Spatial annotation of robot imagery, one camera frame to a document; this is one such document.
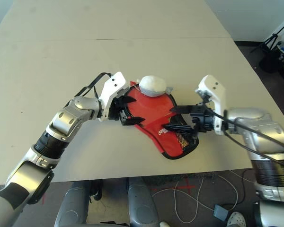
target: floor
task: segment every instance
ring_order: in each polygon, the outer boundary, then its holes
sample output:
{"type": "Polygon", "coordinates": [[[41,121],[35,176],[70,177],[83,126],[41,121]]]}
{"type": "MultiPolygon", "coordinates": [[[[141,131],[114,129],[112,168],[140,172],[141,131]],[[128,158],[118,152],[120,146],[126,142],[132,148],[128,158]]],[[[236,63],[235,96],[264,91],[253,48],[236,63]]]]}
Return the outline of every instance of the floor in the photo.
{"type": "MultiPolygon", "coordinates": [[[[284,79],[278,74],[268,74],[258,67],[258,62],[263,57],[261,51],[250,54],[253,47],[239,47],[241,52],[254,68],[263,84],[266,86],[270,95],[278,104],[284,114],[284,79]]],[[[241,175],[243,170],[234,172],[241,175]]],[[[230,181],[238,190],[239,201],[243,196],[241,178],[230,171],[221,171],[216,173],[189,174],[189,175],[170,175],[145,177],[144,180],[149,186],[151,194],[161,189],[174,188],[177,180],[179,190],[196,197],[202,178],[204,183],[200,191],[200,201],[210,208],[215,204],[233,203],[235,201],[235,192],[233,188],[221,178],[221,175],[230,181]]],[[[247,171],[245,178],[252,181],[254,179],[253,171],[247,171]]],[[[101,221],[115,221],[116,223],[129,224],[128,203],[126,194],[126,183],[124,178],[107,179],[104,181],[103,197],[100,201],[92,201],[89,205],[88,223],[99,223],[101,221]]],[[[246,199],[240,205],[237,205],[235,211],[241,212],[248,223],[248,227],[255,226],[252,204],[257,200],[253,183],[244,181],[246,187],[246,199]]],[[[26,206],[20,218],[16,221],[15,227],[52,227],[59,206],[64,194],[67,192],[71,183],[52,183],[45,193],[44,197],[35,205],[26,206]]],[[[179,216],[188,221],[195,215],[196,203],[186,195],[177,193],[177,209],[179,216]]],[[[174,208],[173,191],[164,191],[154,196],[154,202],[157,206],[160,220],[168,222],[172,227],[223,227],[225,222],[213,216],[213,212],[199,206],[196,219],[190,224],[181,223],[174,208]]]]}

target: red bag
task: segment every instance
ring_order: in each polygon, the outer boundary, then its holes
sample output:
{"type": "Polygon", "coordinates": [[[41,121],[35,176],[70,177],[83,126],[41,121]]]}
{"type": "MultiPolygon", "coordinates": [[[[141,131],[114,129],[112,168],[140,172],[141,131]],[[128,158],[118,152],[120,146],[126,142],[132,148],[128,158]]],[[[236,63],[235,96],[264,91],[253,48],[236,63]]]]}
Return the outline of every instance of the red bag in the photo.
{"type": "Polygon", "coordinates": [[[125,114],[129,118],[144,119],[135,126],[152,139],[164,157],[178,159],[197,147],[197,137],[168,131],[162,126],[167,123],[187,125],[180,114],[170,111],[177,105],[172,95],[148,97],[140,91],[139,85],[133,85],[126,95],[136,101],[127,104],[125,114]]]}

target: white ball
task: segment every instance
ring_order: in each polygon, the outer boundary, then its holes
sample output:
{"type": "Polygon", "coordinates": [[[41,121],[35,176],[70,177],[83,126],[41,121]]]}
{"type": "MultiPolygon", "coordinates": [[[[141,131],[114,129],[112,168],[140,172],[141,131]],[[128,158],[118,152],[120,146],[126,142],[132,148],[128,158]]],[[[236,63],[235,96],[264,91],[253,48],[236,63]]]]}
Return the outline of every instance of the white ball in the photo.
{"type": "Polygon", "coordinates": [[[166,90],[165,80],[156,76],[146,76],[139,83],[140,90],[149,97],[163,95],[166,90]]]}

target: white cable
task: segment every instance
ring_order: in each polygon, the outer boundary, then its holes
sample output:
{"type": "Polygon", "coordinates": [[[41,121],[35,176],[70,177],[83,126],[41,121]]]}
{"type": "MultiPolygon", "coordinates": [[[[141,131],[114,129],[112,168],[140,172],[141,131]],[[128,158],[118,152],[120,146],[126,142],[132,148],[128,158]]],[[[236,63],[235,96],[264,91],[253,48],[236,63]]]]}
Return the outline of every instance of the white cable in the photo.
{"type": "Polygon", "coordinates": [[[230,183],[228,180],[226,180],[224,177],[222,177],[222,176],[220,176],[220,175],[217,175],[217,176],[218,176],[219,178],[225,180],[227,183],[229,183],[229,184],[233,187],[233,189],[235,190],[235,192],[236,192],[236,195],[237,195],[236,202],[233,204],[233,207],[228,210],[228,211],[230,211],[230,210],[234,209],[234,208],[236,207],[237,203],[238,203],[238,199],[239,199],[238,191],[237,191],[237,189],[235,188],[235,186],[233,186],[233,184],[230,183]]]}
{"type": "Polygon", "coordinates": [[[176,191],[174,191],[174,201],[175,201],[175,213],[176,213],[176,216],[178,217],[178,219],[184,223],[184,224],[189,224],[191,222],[193,222],[195,220],[195,218],[197,217],[197,213],[198,213],[198,205],[199,205],[199,194],[200,194],[200,191],[201,191],[201,188],[202,188],[202,185],[203,185],[203,181],[204,181],[204,177],[202,178],[202,181],[201,181],[201,184],[200,184],[200,187],[199,187],[199,190],[198,190],[198,194],[197,194],[197,204],[196,204],[196,208],[195,208],[195,216],[193,217],[193,219],[191,219],[190,221],[183,221],[179,214],[178,214],[178,211],[177,211],[177,202],[176,202],[176,191]]]}
{"type": "MultiPolygon", "coordinates": [[[[235,186],[233,186],[233,184],[230,183],[227,179],[225,179],[224,177],[222,177],[222,176],[220,176],[220,175],[217,175],[217,176],[218,176],[219,178],[223,179],[224,181],[226,181],[228,184],[230,184],[230,186],[233,187],[233,189],[234,189],[235,192],[236,192],[237,198],[236,198],[236,201],[235,201],[233,207],[228,210],[228,211],[230,211],[230,210],[234,209],[234,208],[236,207],[237,203],[238,203],[238,199],[239,199],[238,191],[237,191],[237,189],[235,188],[235,186]]],[[[209,209],[209,210],[211,210],[211,211],[214,211],[213,209],[211,209],[210,207],[204,205],[203,203],[201,203],[201,202],[199,201],[199,195],[200,195],[200,191],[201,191],[201,188],[202,188],[202,185],[203,185],[203,181],[204,181],[204,177],[202,178],[202,181],[201,181],[201,184],[200,184],[200,187],[199,187],[199,190],[198,190],[197,198],[194,198],[193,196],[187,194],[186,192],[183,192],[183,191],[181,191],[181,190],[176,189],[177,186],[178,186],[178,184],[179,184],[179,182],[180,182],[180,180],[177,181],[175,188],[163,189],[163,190],[161,190],[161,191],[158,191],[158,192],[154,193],[154,194],[152,195],[152,197],[154,197],[156,194],[158,194],[158,193],[160,193],[160,192],[164,192],[164,191],[168,191],[168,190],[173,190],[173,191],[174,191],[174,201],[175,201],[175,212],[176,212],[176,215],[177,215],[178,219],[179,219],[182,223],[189,224],[189,223],[193,222],[194,219],[195,219],[196,216],[197,216],[197,213],[198,213],[198,204],[202,205],[203,207],[205,207],[205,208],[207,208],[207,209],[209,209]],[[196,209],[195,209],[195,216],[194,216],[194,218],[193,218],[192,220],[187,221],[187,222],[186,222],[186,221],[183,221],[183,220],[180,218],[180,216],[178,215],[177,202],[176,202],[176,192],[181,192],[181,193],[187,195],[189,198],[191,198],[191,199],[193,199],[193,200],[195,200],[195,201],[197,202],[196,209]]]]}
{"type": "MultiPolygon", "coordinates": [[[[158,191],[158,192],[154,193],[154,194],[152,195],[152,197],[153,197],[153,196],[155,196],[156,194],[160,193],[160,192],[169,191],[169,190],[177,191],[177,192],[181,192],[181,193],[183,193],[183,194],[187,195],[188,197],[190,197],[191,199],[193,199],[193,200],[197,201],[197,199],[195,199],[195,198],[194,198],[194,197],[192,197],[191,195],[187,194],[186,192],[181,191],[181,190],[178,190],[178,189],[174,189],[174,188],[166,188],[166,189],[163,189],[163,190],[161,190],[161,191],[158,191]]],[[[211,209],[210,207],[208,207],[208,206],[204,205],[204,204],[203,204],[203,203],[201,203],[200,201],[198,201],[198,203],[199,203],[200,205],[204,206],[205,208],[207,208],[207,209],[209,209],[209,210],[213,211],[213,209],[211,209]]]]}
{"type": "Polygon", "coordinates": [[[238,177],[243,178],[243,180],[248,181],[248,182],[251,182],[251,183],[254,183],[253,181],[250,181],[250,180],[248,180],[248,179],[245,179],[244,177],[240,176],[239,174],[235,173],[234,171],[232,171],[232,170],[230,170],[230,171],[231,171],[233,174],[237,175],[238,177]]]}

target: table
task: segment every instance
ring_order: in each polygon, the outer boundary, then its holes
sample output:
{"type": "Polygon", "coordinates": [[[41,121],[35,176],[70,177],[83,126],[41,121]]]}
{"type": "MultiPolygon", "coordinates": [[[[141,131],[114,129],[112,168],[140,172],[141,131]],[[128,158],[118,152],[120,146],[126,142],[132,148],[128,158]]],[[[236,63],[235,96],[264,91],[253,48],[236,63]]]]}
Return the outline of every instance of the table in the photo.
{"type": "MultiPolygon", "coordinates": [[[[103,71],[121,71],[128,81],[162,77],[179,105],[198,103],[194,89],[213,74],[228,107],[265,108],[284,127],[276,103],[201,0],[17,0],[0,25],[0,183],[55,113],[103,71]]],[[[247,152],[226,137],[199,139],[195,151],[169,160],[133,126],[89,121],[53,181],[251,167],[247,152]]]]}

